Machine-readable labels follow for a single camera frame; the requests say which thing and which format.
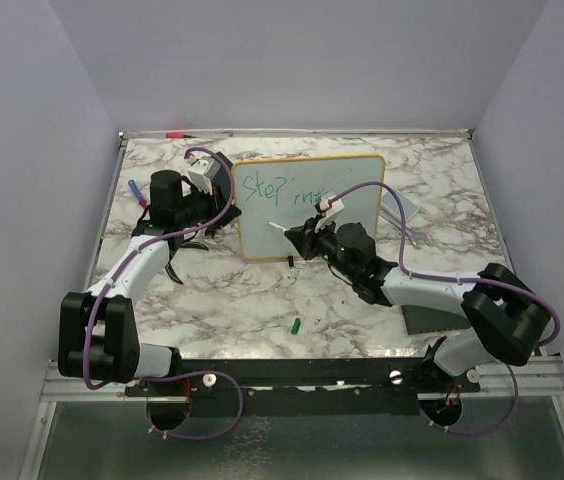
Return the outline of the green whiteboard marker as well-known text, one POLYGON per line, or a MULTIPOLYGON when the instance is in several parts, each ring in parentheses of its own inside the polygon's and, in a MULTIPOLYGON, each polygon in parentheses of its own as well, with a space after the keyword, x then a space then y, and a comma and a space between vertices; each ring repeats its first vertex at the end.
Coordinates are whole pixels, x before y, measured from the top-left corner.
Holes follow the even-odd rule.
POLYGON ((282 225, 279 225, 279 224, 277 224, 277 223, 275 223, 275 222, 272 222, 272 221, 268 221, 267 224, 268 224, 269 226, 273 227, 274 229, 277 229, 277 230, 279 230, 279 231, 281 231, 281 232, 286 232, 286 231, 288 230, 286 227, 284 227, 284 226, 282 226, 282 225))

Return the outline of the yellow framed whiteboard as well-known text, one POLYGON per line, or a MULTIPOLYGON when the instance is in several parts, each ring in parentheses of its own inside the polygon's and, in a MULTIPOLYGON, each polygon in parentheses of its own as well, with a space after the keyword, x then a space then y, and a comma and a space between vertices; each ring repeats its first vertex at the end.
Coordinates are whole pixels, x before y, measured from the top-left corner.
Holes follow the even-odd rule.
POLYGON ((247 261, 286 259, 297 251, 275 225, 301 226, 317 214, 315 204, 368 181, 382 182, 379 154, 241 161, 232 168, 238 235, 247 261))

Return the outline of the green marker cap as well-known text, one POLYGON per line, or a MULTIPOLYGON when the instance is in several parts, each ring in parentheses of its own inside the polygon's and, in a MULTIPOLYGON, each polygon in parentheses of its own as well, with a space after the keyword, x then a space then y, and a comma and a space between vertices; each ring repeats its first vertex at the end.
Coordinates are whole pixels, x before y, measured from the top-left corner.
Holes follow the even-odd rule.
POLYGON ((291 334, 297 335, 300 330, 300 327, 301 327, 301 319, 299 317, 296 317, 291 327, 291 334))

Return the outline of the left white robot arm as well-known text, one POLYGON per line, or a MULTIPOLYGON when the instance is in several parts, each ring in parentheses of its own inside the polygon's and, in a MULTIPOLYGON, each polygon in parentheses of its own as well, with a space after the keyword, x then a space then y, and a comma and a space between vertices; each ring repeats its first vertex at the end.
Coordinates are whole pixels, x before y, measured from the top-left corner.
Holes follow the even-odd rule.
POLYGON ((140 341, 135 306, 156 275, 172 270, 189 237, 213 234, 241 214, 231 161, 203 147, 189 148, 185 158, 185 173, 151 175, 149 200, 123 256, 86 291, 70 292, 61 302, 58 368, 90 390, 148 378, 168 395, 182 385, 179 351, 140 341))

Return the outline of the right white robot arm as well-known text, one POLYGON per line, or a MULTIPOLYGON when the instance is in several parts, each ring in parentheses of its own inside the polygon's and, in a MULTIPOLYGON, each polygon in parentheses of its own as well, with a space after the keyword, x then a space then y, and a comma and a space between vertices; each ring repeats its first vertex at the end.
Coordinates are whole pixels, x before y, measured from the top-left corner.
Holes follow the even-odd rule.
POLYGON ((421 367, 423 383, 443 391, 457 377, 482 364, 525 365, 549 323, 539 299, 506 267, 490 263, 482 271, 442 281, 438 274, 416 277, 376 252, 361 223, 316 228, 317 220, 284 232, 305 260, 321 258, 369 304, 420 307, 464 317, 470 328, 437 342, 421 367))

